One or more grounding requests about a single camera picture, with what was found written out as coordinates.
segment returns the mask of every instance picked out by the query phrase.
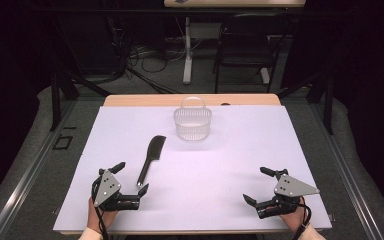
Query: chair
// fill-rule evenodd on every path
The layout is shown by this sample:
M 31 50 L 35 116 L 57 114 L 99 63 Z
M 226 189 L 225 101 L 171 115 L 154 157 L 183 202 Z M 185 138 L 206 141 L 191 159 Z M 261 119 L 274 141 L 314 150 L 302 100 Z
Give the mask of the chair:
M 270 68 L 270 81 L 267 85 L 267 92 L 270 92 L 281 43 L 290 28 L 289 19 L 282 15 L 240 13 L 227 18 L 220 27 L 214 61 L 214 92 L 218 92 L 220 66 L 257 68 L 256 74 L 262 68 Z

